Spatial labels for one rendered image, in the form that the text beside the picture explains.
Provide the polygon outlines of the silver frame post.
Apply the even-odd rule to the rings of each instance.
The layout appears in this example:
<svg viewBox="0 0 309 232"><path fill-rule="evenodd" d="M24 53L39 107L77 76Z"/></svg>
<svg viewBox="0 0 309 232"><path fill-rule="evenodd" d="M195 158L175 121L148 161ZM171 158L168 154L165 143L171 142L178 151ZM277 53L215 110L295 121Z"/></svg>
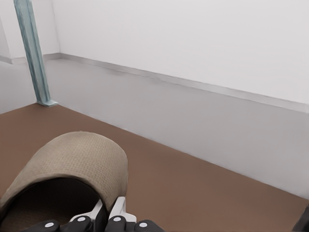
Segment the silver frame post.
<svg viewBox="0 0 309 232"><path fill-rule="evenodd" d="M51 107L57 102L51 99L45 66L37 32L32 0L14 0L14 7L24 44L32 84L38 104Z"/></svg>

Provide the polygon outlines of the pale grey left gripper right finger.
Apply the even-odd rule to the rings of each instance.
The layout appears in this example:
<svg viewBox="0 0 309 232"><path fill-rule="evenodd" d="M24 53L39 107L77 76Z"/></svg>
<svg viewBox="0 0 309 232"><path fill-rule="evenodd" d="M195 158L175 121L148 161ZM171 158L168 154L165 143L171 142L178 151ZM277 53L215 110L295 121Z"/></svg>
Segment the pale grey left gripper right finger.
<svg viewBox="0 0 309 232"><path fill-rule="evenodd" d="M136 216L126 212L126 198L118 197L109 215L106 229L134 229Z"/></svg>

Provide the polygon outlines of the beige woven slipper shoe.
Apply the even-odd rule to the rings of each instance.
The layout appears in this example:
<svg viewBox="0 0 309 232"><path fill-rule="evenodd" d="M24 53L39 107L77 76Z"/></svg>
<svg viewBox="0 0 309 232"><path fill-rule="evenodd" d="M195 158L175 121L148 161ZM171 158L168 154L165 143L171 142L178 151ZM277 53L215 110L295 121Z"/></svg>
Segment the beige woven slipper shoe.
<svg viewBox="0 0 309 232"><path fill-rule="evenodd" d="M106 225L127 181L127 156L114 141L85 131L60 135L36 152L0 198L0 232L51 219L65 225L98 201Z"/></svg>

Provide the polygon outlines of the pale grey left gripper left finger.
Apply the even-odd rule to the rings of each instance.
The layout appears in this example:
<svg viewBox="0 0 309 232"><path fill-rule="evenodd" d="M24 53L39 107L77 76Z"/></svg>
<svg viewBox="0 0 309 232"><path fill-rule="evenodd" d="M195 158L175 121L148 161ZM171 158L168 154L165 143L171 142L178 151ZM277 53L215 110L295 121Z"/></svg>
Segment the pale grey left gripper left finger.
<svg viewBox="0 0 309 232"><path fill-rule="evenodd" d="M69 229L104 229L105 207L98 200L94 208L87 213L74 216L69 223Z"/></svg>

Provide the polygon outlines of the dark object at table edge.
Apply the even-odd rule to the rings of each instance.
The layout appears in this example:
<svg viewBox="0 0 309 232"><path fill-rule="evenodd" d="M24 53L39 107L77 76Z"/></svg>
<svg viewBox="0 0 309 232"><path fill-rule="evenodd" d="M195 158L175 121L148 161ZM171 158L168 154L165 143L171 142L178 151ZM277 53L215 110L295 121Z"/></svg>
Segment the dark object at table edge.
<svg viewBox="0 0 309 232"><path fill-rule="evenodd" d="M297 220L295 221L292 231L309 232L309 200L304 199L297 202L294 208Z"/></svg>

